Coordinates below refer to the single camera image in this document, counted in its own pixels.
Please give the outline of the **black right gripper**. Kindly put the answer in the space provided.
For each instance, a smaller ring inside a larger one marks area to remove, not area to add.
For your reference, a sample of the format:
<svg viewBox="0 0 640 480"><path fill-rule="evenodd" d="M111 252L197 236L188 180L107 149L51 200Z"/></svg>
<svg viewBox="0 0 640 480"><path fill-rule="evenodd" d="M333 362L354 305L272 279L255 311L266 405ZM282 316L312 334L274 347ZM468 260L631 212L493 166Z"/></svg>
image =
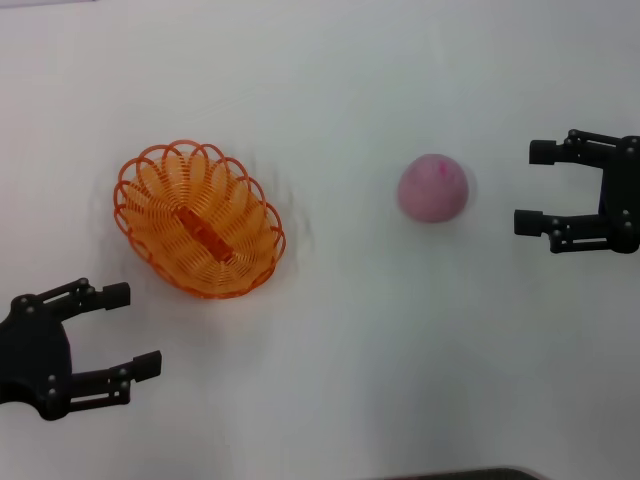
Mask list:
<svg viewBox="0 0 640 480"><path fill-rule="evenodd" d="M561 143L533 140L529 163L573 163L603 166L600 215L553 216L516 210L514 233L546 234L554 254L612 250L630 254L639 249L639 137L622 139L576 129Z"/></svg>

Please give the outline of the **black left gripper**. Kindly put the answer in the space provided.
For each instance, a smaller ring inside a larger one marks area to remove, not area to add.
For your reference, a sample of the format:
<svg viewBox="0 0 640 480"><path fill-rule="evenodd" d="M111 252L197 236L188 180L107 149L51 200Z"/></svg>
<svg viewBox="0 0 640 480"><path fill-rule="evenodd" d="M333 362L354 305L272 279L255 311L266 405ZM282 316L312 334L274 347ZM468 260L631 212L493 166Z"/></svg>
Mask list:
<svg viewBox="0 0 640 480"><path fill-rule="evenodd" d="M161 374L161 352L137 356L109 369L72 375L70 344L61 321L130 303L128 283L99 290L87 278L12 300L9 315L1 322L1 402L27 404L47 421L66 416L69 405L104 408L128 404L134 382Z"/></svg>

